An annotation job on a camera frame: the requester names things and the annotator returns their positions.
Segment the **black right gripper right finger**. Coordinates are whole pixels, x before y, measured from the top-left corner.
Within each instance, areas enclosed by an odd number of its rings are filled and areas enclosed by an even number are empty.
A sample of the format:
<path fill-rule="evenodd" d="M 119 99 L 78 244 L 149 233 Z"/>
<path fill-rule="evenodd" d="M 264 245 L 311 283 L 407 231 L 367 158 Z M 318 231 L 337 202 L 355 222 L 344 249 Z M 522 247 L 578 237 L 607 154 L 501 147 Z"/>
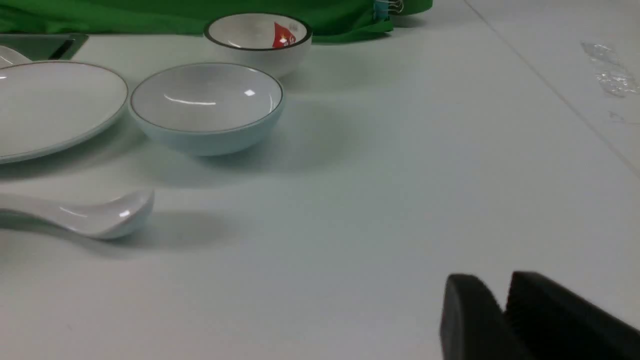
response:
<path fill-rule="evenodd" d="M 505 319 L 537 360 L 637 360 L 639 330 L 548 276 L 514 271 Z"/>

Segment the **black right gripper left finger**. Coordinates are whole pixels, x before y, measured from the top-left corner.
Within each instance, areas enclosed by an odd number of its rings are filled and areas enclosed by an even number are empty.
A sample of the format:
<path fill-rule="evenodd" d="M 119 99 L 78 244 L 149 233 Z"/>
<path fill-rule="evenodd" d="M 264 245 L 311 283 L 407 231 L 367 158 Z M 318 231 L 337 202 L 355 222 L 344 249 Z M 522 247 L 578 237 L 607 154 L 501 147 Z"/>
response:
<path fill-rule="evenodd" d="M 451 273 L 445 282 L 439 341 L 444 360 L 529 360 L 493 293 L 477 276 Z"/>

